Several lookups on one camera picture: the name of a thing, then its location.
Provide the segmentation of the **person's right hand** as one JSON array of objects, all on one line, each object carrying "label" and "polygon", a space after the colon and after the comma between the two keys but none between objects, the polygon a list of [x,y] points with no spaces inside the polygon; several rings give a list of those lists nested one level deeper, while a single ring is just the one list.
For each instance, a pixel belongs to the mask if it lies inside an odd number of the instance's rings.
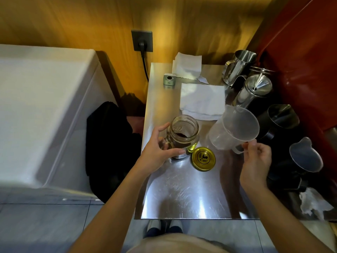
[{"label": "person's right hand", "polygon": [[267,188],[267,175],[272,163],[268,145],[257,142],[257,156],[244,156],[240,184],[247,194]]}]

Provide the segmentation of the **person's left hand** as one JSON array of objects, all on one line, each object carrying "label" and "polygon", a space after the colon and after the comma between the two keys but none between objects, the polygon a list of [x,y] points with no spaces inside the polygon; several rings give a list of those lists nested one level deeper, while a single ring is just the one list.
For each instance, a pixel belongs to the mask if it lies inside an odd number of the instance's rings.
[{"label": "person's left hand", "polygon": [[170,123],[167,122],[163,125],[154,127],[152,135],[143,149],[140,157],[138,158],[135,168],[138,173],[145,175],[146,177],[158,170],[158,168],[166,161],[161,159],[161,150],[167,150],[168,147],[165,146],[164,149],[159,147],[159,133],[167,129]]}]

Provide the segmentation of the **glass jar with coffee grounds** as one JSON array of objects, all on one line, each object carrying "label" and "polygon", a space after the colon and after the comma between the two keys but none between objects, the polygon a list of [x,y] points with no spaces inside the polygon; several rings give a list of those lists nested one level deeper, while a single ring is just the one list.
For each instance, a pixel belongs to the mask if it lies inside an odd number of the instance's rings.
[{"label": "glass jar with coffee grounds", "polygon": [[161,149],[181,148],[185,152],[174,159],[189,157],[199,142],[199,124],[189,115],[175,117],[166,128],[166,136],[159,142]]}]

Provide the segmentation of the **clear plastic measuring jug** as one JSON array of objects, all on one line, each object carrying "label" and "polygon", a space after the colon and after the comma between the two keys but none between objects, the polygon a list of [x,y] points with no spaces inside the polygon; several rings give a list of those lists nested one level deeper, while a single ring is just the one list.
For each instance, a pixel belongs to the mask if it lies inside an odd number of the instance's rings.
[{"label": "clear plastic measuring jug", "polygon": [[226,105],[208,136],[215,148],[241,154],[244,151],[238,150],[237,146],[255,139],[259,130],[258,119],[253,113],[239,106]]}]

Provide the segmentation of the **person's right forearm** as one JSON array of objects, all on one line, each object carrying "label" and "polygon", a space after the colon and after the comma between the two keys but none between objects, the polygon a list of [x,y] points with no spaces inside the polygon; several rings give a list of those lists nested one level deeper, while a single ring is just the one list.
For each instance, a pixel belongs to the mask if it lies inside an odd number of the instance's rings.
[{"label": "person's right forearm", "polygon": [[240,179],[279,253],[334,253],[314,236],[260,181]]}]

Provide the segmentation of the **person's left forearm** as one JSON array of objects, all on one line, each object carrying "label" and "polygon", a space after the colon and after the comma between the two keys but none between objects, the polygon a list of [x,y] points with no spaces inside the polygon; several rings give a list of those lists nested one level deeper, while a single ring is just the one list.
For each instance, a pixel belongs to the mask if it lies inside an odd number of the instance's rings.
[{"label": "person's left forearm", "polygon": [[136,164],[68,253],[120,253],[141,187],[157,169]]}]

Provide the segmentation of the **gold metal jar lid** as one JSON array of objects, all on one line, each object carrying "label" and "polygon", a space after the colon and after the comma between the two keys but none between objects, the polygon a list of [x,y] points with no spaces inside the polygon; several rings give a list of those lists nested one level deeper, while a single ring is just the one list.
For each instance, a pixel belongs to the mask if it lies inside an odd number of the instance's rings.
[{"label": "gold metal jar lid", "polygon": [[193,150],[191,157],[192,166],[199,171],[206,172],[214,168],[216,157],[212,150],[206,147],[198,147]]}]

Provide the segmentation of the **black pitcher with grey inside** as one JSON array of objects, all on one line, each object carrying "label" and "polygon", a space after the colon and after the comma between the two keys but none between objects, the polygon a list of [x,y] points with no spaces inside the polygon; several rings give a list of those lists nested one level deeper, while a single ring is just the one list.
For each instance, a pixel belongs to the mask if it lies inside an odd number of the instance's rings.
[{"label": "black pitcher with grey inside", "polygon": [[309,174],[318,173],[322,168],[322,157],[312,147],[312,141],[303,137],[289,148],[272,154],[267,186],[272,191],[305,192]]}]

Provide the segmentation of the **steel french press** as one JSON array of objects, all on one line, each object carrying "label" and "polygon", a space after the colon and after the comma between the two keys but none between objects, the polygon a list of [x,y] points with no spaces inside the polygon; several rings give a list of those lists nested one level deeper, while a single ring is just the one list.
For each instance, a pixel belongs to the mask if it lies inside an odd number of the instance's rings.
[{"label": "steel french press", "polygon": [[273,90],[269,76],[276,71],[256,66],[251,66],[249,70],[249,75],[240,75],[234,81],[234,86],[238,84],[242,88],[233,100],[233,106],[248,109],[252,102],[267,98]]}]

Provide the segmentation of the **white folded paper towel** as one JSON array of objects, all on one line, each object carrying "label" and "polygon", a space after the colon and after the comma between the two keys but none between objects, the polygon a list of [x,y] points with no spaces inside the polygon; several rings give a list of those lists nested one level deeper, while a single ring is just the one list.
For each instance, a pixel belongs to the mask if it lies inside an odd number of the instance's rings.
[{"label": "white folded paper towel", "polygon": [[202,56],[187,55],[178,52],[173,60],[172,74],[177,77],[198,80],[203,84],[209,84],[207,79],[201,76]]},{"label": "white folded paper towel", "polygon": [[218,120],[225,112],[225,87],[182,83],[180,111],[196,120]]}]

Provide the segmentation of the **black bag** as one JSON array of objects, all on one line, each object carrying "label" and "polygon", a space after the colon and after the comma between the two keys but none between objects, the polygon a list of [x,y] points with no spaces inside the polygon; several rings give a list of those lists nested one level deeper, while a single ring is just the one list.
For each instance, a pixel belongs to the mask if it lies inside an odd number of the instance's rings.
[{"label": "black bag", "polygon": [[142,136],[113,102],[101,104],[86,120],[85,171],[90,189],[104,204],[141,155]]}]

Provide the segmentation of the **person's shoes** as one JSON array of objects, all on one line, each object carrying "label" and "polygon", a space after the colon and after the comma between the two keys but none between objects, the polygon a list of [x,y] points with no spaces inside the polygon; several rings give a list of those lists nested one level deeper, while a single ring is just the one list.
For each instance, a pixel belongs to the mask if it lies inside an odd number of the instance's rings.
[{"label": "person's shoes", "polygon": [[183,225],[180,220],[150,220],[143,238],[153,238],[171,233],[183,234]]}]

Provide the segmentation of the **small silver cube device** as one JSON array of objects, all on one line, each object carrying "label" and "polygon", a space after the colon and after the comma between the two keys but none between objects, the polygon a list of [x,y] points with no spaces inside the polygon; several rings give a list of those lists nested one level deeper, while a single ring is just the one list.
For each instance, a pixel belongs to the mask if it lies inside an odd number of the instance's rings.
[{"label": "small silver cube device", "polygon": [[163,76],[163,85],[174,86],[176,83],[176,75],[172,73],[165,73]]}]

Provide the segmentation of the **steel milk pitcher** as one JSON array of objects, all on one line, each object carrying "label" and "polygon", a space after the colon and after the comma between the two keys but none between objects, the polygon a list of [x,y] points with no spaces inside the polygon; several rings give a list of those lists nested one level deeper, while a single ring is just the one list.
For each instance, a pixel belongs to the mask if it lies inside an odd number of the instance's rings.
[{"label": "steel milk pitcher", "polygon": [[237,50],[232,60],[225,63],[222,80],[229,87],[233,87],[236,79],[247,73],[248,68],[255,63],[257,53],[248,50]]}]

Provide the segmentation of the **crumpled white paper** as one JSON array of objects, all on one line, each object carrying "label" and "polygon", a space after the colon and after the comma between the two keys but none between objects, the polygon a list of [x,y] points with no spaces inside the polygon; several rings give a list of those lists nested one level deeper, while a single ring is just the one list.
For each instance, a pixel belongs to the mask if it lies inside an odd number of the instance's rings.
[{"label": "crumpled white paper", "polygon": [[304,192],[299,193],[301,200],[300,209],[302,214],[312,216],[313,214],[321,221],[324,220],[324,212],[334,209],[317,190],[307,187]]}]

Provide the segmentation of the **person's beige clothing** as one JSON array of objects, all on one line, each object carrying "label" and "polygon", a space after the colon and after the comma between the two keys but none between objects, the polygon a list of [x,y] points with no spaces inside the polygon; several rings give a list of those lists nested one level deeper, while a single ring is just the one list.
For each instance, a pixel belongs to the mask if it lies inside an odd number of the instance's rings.
[{"label": "person's beige clothing", "polygon": [[205,239],[181,233],[145,238],[126,253],[229,253]]}]

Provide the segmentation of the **white chest appliance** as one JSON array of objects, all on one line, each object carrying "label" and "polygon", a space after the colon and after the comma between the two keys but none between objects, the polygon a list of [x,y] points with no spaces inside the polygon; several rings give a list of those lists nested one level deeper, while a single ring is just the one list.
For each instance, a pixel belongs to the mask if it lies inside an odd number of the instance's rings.
[{"label": "white chest appliance", "polygon": [[86,120],[104,102],[95,50],[0,44],[0,191],[95,197]]}]

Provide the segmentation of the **grey wall socket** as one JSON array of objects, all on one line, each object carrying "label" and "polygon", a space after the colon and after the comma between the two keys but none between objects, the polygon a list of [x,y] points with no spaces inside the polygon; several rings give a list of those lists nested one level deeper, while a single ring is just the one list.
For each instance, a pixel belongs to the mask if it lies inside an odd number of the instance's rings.
[{"label": "grey wall socket", "polygon": [[134,51],[153,52],[152,31],[131,30]]}]

